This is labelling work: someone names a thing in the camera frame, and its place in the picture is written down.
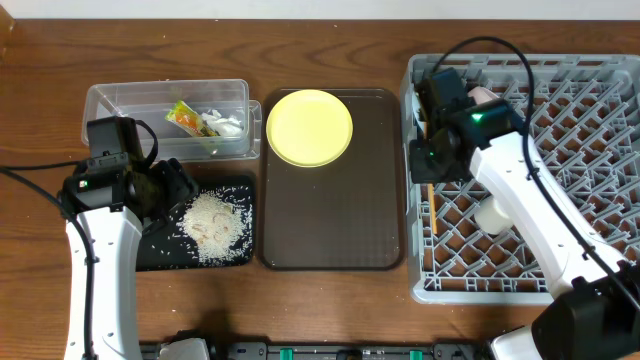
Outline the wooden chopstick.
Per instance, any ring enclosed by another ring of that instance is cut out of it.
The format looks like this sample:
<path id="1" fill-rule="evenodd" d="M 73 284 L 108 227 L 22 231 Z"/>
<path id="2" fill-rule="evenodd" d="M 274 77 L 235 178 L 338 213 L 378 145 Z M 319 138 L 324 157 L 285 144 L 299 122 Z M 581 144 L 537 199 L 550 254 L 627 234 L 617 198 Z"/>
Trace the wooden chopstick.
<path id="1" fill-rule="evenodd" d="M 425 141 L 425 143 L 428 140 L 428 126 L 426 121 L 423 122 L 423 140 Z M 436 216 L 436 206 L 435 206 L 434 184 L 432 183 L 427 184 L 427 195 L 428 195 L 428 202 L 429 202 L 431 234 L 435 236 L 437 235 L 438 227 L 437 227 L 437 216 Z"/>

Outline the white bowl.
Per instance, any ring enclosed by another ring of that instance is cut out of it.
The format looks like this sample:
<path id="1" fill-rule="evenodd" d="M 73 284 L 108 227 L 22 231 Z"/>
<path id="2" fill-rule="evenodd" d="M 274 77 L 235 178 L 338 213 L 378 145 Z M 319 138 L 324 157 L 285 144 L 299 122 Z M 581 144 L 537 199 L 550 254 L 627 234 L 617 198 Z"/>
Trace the white bowl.
<path id="1" fill-rule="evenodd" d="M 488 103 L 499 98 L 497 94 L 488 88 L 477 86 L 471 89 L 467 95 L 475 101 L 476 105 Z"/>

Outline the pile of rice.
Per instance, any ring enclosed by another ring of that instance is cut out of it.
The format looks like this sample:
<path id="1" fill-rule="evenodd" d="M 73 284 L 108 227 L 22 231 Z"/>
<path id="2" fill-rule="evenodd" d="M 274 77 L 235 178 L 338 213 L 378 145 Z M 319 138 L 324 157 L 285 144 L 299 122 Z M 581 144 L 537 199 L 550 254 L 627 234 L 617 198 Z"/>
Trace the pile of rice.
<path id="1" fill-rule="evenodd" d="M 216 186 L 203 189 L 186 205 L 177 229 L 194 242 L 199 265 L 240 265 L 252 254 L 253 213 L 248 185 Z"/>

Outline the green orange snack wrapper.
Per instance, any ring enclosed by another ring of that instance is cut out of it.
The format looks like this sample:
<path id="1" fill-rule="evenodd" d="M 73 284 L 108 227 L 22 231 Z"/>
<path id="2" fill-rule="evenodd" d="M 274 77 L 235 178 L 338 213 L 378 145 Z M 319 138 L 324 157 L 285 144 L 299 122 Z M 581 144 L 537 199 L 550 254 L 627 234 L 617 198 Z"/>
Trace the green orange snack wrapper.
<path id="1" fill-rule="evenodd" d="M 218 133 L 211 129 L 203 118 L 182 100 L 173 105 L 165 115 L 165 120 L 177 125 L 192 137 L 218 136 Z"/>

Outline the white tissue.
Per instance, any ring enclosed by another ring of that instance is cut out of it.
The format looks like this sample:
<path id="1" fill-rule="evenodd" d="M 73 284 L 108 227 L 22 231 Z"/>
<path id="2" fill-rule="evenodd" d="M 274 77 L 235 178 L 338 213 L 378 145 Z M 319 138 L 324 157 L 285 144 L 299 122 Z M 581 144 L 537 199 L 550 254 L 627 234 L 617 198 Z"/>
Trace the white tissue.
<path id="1" fill-rule="evenodd" d="M 215 109 L 200 114 L 208 129 L 215 136 L 236 137 L 240 136 L 244 130 L 242 122 L 234 116 L 223 117 Z"/>

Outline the white cup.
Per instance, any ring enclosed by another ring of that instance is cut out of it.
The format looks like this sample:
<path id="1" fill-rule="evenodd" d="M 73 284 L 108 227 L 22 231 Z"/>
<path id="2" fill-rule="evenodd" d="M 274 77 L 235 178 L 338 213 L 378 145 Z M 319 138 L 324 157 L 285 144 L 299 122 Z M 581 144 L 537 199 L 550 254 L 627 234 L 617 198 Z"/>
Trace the white cup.
<path id="1" fill-rule="evenodd" d="M 492 195 L 479 203 L 474 218 L 479 228 L 491 235 L 498 235 L 513 226 L 509 215 Z"/>

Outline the yellow plate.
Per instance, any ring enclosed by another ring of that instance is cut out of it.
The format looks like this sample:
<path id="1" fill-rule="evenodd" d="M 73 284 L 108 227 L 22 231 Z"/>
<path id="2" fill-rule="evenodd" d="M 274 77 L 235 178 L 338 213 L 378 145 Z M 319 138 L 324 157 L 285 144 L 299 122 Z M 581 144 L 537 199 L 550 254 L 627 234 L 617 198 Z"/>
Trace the yellow plate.
<path id="1" fill-rule="evenodd" d="M 338 159 L 348 148 L 354 124 L 347 106 L 327 91 L 296 90 L 271 108 L 266 136 L 288 164 L 315 168 Z"/>

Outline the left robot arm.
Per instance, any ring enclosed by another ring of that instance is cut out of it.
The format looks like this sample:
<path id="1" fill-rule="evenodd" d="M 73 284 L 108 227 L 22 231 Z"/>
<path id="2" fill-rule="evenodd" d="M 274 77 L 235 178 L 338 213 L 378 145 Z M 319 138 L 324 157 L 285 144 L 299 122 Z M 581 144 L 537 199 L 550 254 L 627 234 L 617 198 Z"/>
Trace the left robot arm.
<path id="1" fill-rule="evenodd" d="M 140 241 L 169 223 L 198 185 L 174 158 L 144 152 L 141 120 L 88 122 L 90 156 L 67 177 L 58 199 L 72 260 L 68 359 L 139 359 L 136 261 Z"/>

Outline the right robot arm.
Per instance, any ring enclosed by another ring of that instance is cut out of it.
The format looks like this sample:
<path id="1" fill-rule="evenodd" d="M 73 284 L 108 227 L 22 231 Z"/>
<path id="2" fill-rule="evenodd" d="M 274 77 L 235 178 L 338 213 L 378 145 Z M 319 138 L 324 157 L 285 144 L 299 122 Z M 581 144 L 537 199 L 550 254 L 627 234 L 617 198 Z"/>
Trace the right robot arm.
<path id="1" fill-rule="evenodd" d="M 529 326 L 494 338 L 493 359 L 619 359 L 639 350 L 639 268 L 606 244 L 544 165 L 530 119 L 504 99 L 480 102 L 455 69 L 428 75 L 411 98 L 414 183 L 474 179 L 489 193 L 477 223 L 514 227 L 552 303 Z"/>

